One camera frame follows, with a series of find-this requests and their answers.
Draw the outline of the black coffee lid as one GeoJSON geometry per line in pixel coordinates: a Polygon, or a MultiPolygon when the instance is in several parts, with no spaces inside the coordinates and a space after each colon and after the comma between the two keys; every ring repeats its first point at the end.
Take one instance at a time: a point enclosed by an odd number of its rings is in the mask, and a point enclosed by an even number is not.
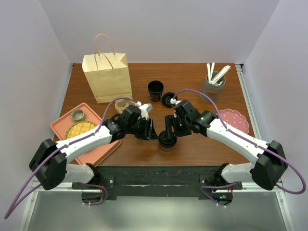
{"type": "Polygon", "coordinates": [[[162,131],[158,136],[158,142],[163,147],[173,147],[177,142],[177,137],[173,134],[169,136],[166,131],[162,131]]]}

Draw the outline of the black coffee cup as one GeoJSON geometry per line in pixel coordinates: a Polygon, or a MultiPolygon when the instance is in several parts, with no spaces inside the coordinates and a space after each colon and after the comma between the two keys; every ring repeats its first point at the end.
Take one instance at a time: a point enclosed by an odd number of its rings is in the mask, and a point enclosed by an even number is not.
{"type": "Polygon", "coordinates": [[[160,146],[161,146],[163,151],[168,152],[168,151],[171,151],[173,149],[175,144],[176,143],[174,143],[174,142],[169,142],[169,143],[161,142],[160,146]]]}

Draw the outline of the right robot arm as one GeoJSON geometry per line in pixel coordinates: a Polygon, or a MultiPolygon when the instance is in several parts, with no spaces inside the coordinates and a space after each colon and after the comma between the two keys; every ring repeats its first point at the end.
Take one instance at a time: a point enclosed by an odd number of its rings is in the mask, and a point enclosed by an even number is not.
{"type": "Polygon", "coordinates": [[[167,116],[165,139],[181,137],[192,133],[217,140],[249,162],[246,164],[223,164],[210,180],[213,186],[226,189],[234,182],[254,182],[265,190],[272,190],[288,165],[282,145],[277,141],[270,143],[254,138],[223,122],[210,112],[200,113],[188,100],[170,100],[174,115],[167,116]]]}

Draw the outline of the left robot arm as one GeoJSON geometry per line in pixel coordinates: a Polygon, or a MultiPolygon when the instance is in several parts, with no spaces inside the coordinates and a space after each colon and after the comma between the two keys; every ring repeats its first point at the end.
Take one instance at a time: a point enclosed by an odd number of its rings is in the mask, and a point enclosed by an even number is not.
{"type": "Polygon", "coordinates": [[[130,105],[119,116],[113,116],[81,135],[59,142],[46,139],[34,154],[29,168],[45,190],[62,182],[81,182],[94,189],[100,183],[94,168],[89,164],[72,165],[71,161],[95,148],[121,140],[127,134],[140,140],[156,140],[154,121],[148,115],[152,108],[150,103],[130,105]]]}

